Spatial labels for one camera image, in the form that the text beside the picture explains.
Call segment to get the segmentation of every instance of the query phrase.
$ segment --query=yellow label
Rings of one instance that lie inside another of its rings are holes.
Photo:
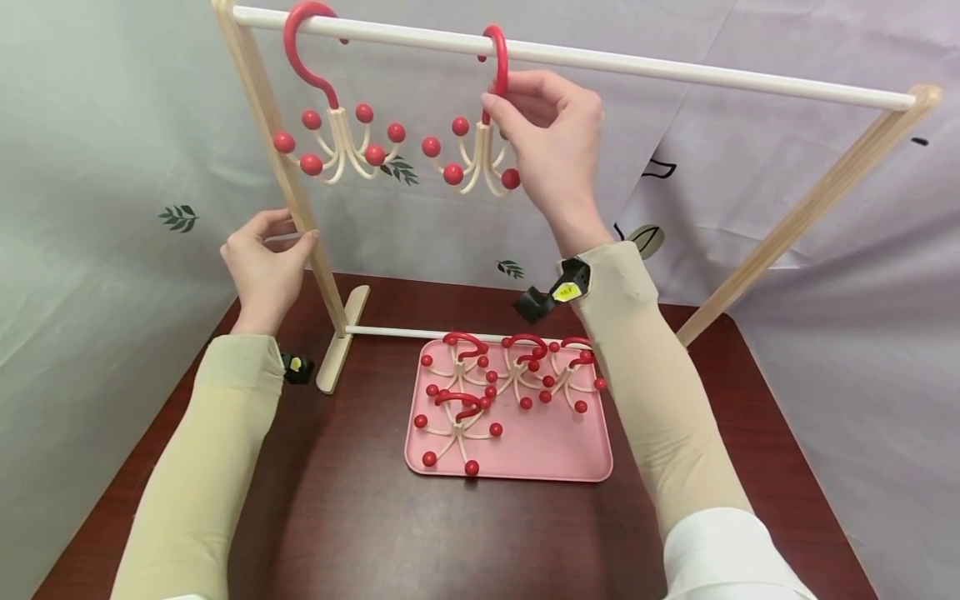
[[[569,302],[575,298],[580,298],[583,295],[583,292],[580,291],[580,288],[571,281],[567,283],[562,283],[557,291],[553,293],[553,300],[557,302]]]

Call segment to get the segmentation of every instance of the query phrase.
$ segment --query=pink tray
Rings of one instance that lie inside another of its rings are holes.
[[[488,346],[489,351],[486,356],[490,361],[489,365],[486,368],[475,366],[468,372],[469,378],[483,381],[485,386],[489,385],[485,380],[487,371],[493,370],[501,375],[507,374],[508,371],[504,347],[500,344],[488,344]],[[460,342],[454,348],[456,353],[460,353],[471,350],[474,346]],[[529,354],[532,348],[532,346],[513,345],[507,350],[509,360],[514,362],[519,356]],[[451,347],[445,342],[435,340],[423,347],[420,351],[420,359],[424,355],[430,355],[433,358],[433,369],[440,372],[453,372],[454,357],[451,356],[450,349]],[[537,382],[545,375],[560,379],[560,373],[580,354],[580,350],[574,348],[551,351],[546,358],[539,360],[540,369],[536,373],[524,374],[524,379],[531,383]],[[464,362],[469,365],[475,360],[475,358],[467,358]],[[593,390],[596,377],[593,365],[582,365],[568,380],[574,386]],[[507,379],[501,378],[495,385],[501,387],[506,381]],[[453,377],[434,374],[431,369],[418,365],[405,449],[407,466],[417,473],[466,476],[465,461],[456,442],[433,467],[425,467],[423,454],[427,451],[439,454],[452,436],[428,433],[426,428],[420,429],[414,425],[417,415],[425,415],[427,428],[442,432],[452,430],[450,418],[444,407],[437,406],[434,402],[435,398],[428,396],[426,392],[430,384],[435,384],[441,389],[449,388],[450,392],[460,392],[459,385],[454,384],[451,387],[452,382]],[[485,386],[465,382],[463,391],[483,398]],[[530,410],[520,408],[514,386],[508,385],[493,400],[491,408],[484,411],[466,430],[471,435],[489,434],[490,426],[494,422],[500,423],[503,428],[503,433],[498,438],[464,439],[468,460],[479,464],[477,476],[580,482],[599,482],[607,479],[613,469],[613,456],[600,394],[596,391],[585,393],[566,387],[571,402],[582,400],[587,404],[587,411],[580,414],[567,404],[563,386],[554,386],[551,390],[553,398],[549,403],[540,401],[538,389],[518,387],[521,397],[532,398],[533,407]],[[468,405],[462,404],[460,400],[450,400],[446,404],[449,405],[450,414],[454,416],[468,408]]]

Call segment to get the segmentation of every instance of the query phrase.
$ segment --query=white rod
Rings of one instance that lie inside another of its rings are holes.
[[[239,25],[245,27],[279,30],[283,29],[287,13],[237,6],[233,7],[233,18]],[[474,56],[492,57],[496,55],[493,42],[488,37],[400,25],[313,17],[304,21],[300,30],[317,36],[342,37]],[[517,60],[640,75],[689,84],[761,91],[769,94],[779,94],[780,96],[823,100],[859,107],[904,111],[911,108],[916,101],[910,94],[868,89],[866,87],[828,84],[779,75],[766,75],[672,60],[645,59],[610,52],[537,44],[529,41],[508,40],[507,51],[511,59]]]
[[[430,331],[428,329],[397,329],[394,327],[366,327],[363,325],[347,325],[347,334],[349,335],[383,335],[392,338],[417,338],[421,340],[441,340],[449,331]],[[499,344],[503,338],[509,338],[509,335],[494,335],[492,333],[471,333],[473,337],[486,342],[487,344]],[[543,338],[543,341],[562,342],[563,340],[553,340]],[[533,345],[533,342],[527,340],[517,340],[518,344]],[[587,348],[581,344],[570,344],[568,348]]]

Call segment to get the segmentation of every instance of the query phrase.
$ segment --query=left hand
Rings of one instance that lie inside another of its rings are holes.
[[[262,210],[220,247],[240,297],[240,317],[230,333],[276,334],[300,295],[303,267],[317,247],[318,233],[270,238],[296,232],[289,208]]]

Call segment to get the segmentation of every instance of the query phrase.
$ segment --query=hand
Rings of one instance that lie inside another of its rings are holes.
[[[230,333],[276,334],[300,295],[303,266],[317,247],[318,234],[268,238],[296,232],[289,208],[262,210],[220,247],[240,297],[240,317]]]
[[[484,94],[481,101],[513,145],[523,189],[546,217],[561,254],[610,244],[593,201],[600,96],[552,71],[511,71],[507,94]]]

